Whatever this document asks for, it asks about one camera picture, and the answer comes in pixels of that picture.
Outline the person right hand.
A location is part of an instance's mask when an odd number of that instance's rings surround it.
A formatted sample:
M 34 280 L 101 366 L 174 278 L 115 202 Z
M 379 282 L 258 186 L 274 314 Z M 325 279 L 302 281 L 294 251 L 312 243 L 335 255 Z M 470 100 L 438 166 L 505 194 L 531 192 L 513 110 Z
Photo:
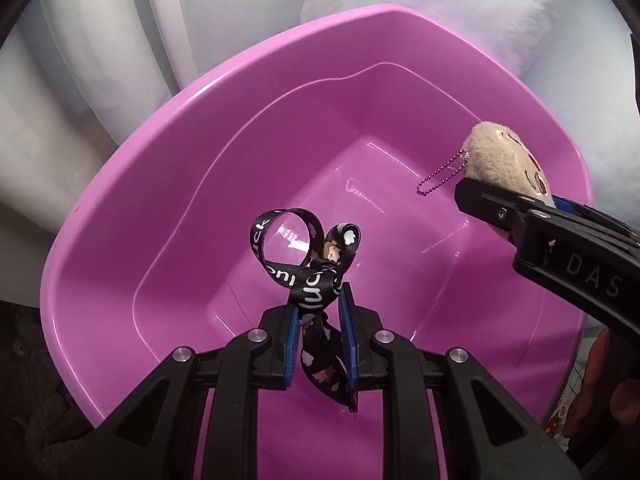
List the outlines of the person right hand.
M 623 427 L 639 417 L 639 358 L 636 346 L 605 328 L 592 344 L 582 388 L 570 404 L 562 435 L 575 437 L 593 411 L 604 408 Z

